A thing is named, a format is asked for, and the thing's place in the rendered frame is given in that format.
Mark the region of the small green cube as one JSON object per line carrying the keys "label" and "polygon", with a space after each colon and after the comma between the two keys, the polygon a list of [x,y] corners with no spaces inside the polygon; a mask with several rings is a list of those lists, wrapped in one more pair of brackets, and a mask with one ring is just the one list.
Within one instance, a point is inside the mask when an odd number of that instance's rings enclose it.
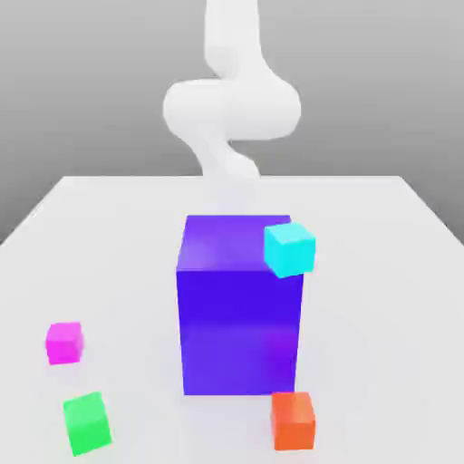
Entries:
{"label": "small green cube", "polygon": [[110,423],[100,391],[65,401],[63,414],[74,457],[112,443]]}

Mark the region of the large purple box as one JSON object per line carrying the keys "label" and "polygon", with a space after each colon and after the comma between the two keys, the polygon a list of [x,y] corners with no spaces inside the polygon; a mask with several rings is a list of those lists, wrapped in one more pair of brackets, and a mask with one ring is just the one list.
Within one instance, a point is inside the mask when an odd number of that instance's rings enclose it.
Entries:
{"label": "large purple box", "polygon": [[189,215],[176,268],[183,390],[265,395],[295,388],[303,278],[264,260],[288,215]]}

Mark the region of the small magenta cube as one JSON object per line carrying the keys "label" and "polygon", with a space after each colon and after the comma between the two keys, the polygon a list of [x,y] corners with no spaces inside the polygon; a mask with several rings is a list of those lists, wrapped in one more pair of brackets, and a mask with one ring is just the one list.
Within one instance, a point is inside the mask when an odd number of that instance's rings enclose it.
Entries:
{"label": "small magenta cube", "polygon": [[79,322],[51,324],[45,339],[50,365],[78,363],[83,351],[83,332]]}

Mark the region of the small cyan cube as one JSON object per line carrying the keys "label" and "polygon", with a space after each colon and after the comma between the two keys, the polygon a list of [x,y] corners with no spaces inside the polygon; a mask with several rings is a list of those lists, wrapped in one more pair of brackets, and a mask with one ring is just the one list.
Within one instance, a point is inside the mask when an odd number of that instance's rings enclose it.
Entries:
{"label": "small cyan cube", "polygon": [[265,227],[264,259],[278,278],[314,271],[315,236],[302,224]]}

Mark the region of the small orange cube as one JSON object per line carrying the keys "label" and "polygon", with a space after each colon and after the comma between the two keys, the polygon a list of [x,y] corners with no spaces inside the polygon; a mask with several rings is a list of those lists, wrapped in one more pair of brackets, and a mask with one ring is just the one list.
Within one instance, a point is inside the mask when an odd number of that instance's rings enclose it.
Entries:
{"label": "small orange cube", "polygon": [[271,395],[271,424],[275,450],[312,450],[316,419],[308,392]]}

